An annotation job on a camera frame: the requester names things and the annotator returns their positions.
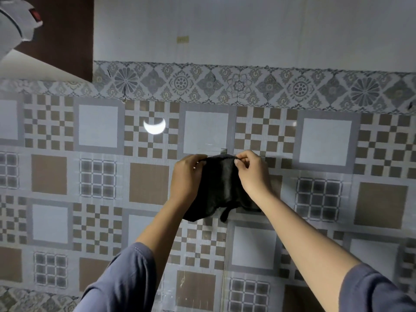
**person's right hand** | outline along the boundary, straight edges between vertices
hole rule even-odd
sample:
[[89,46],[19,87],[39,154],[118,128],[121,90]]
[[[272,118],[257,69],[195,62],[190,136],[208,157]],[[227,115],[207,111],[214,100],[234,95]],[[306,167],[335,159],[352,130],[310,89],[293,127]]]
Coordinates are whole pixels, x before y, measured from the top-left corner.
[[234,164],[238,168],[242,187],[256,204],[267,194],[273,194],[266,162],[251,150],[237,154]]

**person's left hand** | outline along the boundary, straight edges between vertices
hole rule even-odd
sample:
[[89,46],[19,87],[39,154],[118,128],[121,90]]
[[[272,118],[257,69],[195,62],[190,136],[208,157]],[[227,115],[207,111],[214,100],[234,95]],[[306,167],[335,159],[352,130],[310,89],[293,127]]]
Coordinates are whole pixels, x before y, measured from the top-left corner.
[[171,196],[169,200],[175,200],[180,204],[186,204],[189,208],[198,193],[201,182],[202,167],[206,164],[205,154],[193,154],[176,162],[171,182]]

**white appliance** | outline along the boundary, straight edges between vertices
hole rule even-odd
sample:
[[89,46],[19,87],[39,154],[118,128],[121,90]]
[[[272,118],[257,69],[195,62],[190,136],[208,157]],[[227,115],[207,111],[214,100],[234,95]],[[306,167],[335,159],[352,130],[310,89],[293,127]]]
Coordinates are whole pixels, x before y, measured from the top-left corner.
[[0,60],[42,25],[39,13],[24,0],[0,0]]

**blue-gray shirt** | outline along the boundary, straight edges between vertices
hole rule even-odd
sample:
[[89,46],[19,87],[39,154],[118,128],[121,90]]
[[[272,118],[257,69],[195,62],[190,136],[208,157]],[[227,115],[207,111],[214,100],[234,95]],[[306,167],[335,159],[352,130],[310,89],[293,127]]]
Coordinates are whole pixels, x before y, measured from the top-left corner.
[[[151,311],[156,294],[152,252],[134,243],[118,254],[85,290],[74,312]],[[366,264],[352,268],[340,292],[340,312],[416,312],[415,303]]]

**black cloth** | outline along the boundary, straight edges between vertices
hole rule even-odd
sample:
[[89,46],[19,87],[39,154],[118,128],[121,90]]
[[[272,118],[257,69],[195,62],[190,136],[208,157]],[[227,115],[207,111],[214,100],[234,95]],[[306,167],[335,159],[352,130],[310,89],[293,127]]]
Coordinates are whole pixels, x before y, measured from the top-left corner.
[[185,213],[185,220],[196,221],[209,217],[218,208],[225,208],[220,217],[222,222],[237,207],[243,207],[247,211],[261,211],[242,188],[238,169],[234,164],[235,159],[235,156],[220,154],[203,160],[206,164],[202,169],[198,194]]

